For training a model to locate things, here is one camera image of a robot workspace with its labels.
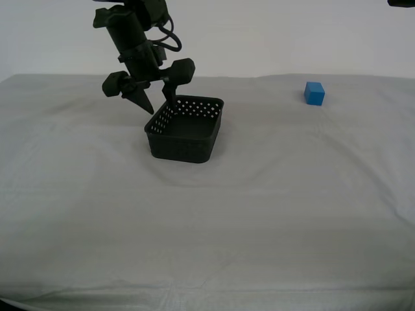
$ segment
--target robotic arm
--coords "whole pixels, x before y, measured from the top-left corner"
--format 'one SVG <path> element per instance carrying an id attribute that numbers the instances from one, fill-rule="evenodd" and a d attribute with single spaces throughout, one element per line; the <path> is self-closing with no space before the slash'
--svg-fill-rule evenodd
<path id="1" fill-rule="evenodd" d="M 153 107 L 145 94 L 145 89 L 153 81 L 163 80 L 165 95 L 169 106 L 174 109 L 176 88 L 188 84 L 195 73 L 195 63 L 190 59 L 177 60 L 168 69 L 160 69 L 167 59 L 165 50 L 179 52 L 182 43 L 173 33 L 174 23 L 167 10 L 165 0 L 94 0 L 97 2 L 114 2 L 110 9 L 100 8 L 96 11 L 94 28 L 107 28 L 117 47 L 118 60 L 125 63 L 125 71 L 112 73 L 102 85 L 107 97 L 118 96 L 137 104 L 153 114 Z M 170 21 L 171 30 L 164 26 Z M 165 37 L 160 40 L 148 40 L 145 31 L 158 27 Z M 173 39 L 177 47 L 164 41 Z"/>
<path id="2" fill-rule="evenodd" d="M 401 8 L 412 8 L 415 0 L 388 0 L 390 6 L 400 6 Z"/>

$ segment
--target black cable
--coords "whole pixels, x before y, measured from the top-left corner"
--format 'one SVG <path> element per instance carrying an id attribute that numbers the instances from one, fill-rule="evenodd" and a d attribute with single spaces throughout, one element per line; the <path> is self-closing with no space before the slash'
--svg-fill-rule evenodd
<path id="1" fill-rule="evenodd" d="M 166 44 L 164 42 L 160 42 L 160 41 L 153 41 L 153 44 L 158 45 L 159 47 L 164 47 L 165 49 L 168 49 L 168 50 L 173 51 L 173 52 L 180 52 L 182 50 L 182 43 L 181 43 L 180 39 L 178 38 L 178 36 L 173 34 L 171 31 L 167 30 L 163 26 L 159 26 L 158 28 L 160 29 L 160 31 L 162 33 L 166 34 L 169 38 L 172 38 L 174 40 L 174 42 L 176 42 L 177 47 L 172 47 L 171 45 L 168 45 L 168 44 Z"/>
<path id="2" fill-rule="evenodd" d="M 170 29 L 170 31 L 171 32 L 174 32 L 174 22 L 173 22 L 173 18 L 171 18 L 171 16 L 169 15 L 169 21 L 170 21 L 170 24 L 171 24 L 171 29 Z M 166 37 L 164 37 L 164 38 L 162 38 L 162 39 L 158 39 L 158 40 L 151 40 L 151 42 L 152 43 L 156 43 L 156 42 L 163 42 L 163 41 L 166 41 L 167 39 L 169 39 L 170 38 L 170 36 L 166 36 Z"/>

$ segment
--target white wall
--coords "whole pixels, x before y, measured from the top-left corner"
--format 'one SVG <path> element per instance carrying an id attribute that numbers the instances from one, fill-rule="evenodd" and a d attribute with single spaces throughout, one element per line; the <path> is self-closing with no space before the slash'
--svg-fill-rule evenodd
<path id="1" fill-rule="evenodd" d="M 123 68 L 91 0 L 0 0 L 0 78 Z M 415 77 L 415 9 L 386 0 L 167 0 L 199 76 Z M 158 34 L 151 32 L 151 37 Z"/>

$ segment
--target blue block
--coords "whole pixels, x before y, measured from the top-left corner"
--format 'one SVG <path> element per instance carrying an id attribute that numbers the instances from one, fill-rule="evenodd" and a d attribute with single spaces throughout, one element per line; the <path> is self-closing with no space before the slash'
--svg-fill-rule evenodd
<path id="1" fill-rule="evenodd" d="M 308 105 L 321 106 L 323 104 L 324 95 L 326 95 L 326 92 L 321 83 L 307 82 L 304 96 Z"/>

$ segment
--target perforated basket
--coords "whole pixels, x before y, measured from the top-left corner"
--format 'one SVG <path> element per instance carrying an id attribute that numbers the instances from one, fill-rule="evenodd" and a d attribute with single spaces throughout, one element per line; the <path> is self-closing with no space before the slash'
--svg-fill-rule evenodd
<path id="1" fill-rule="evenodd" d="M 164 103 L 145 126 L 152 155 L 191 163 L 209 161 L 223 105 L 218 98 L 180 95 L 174 112 Z"/>

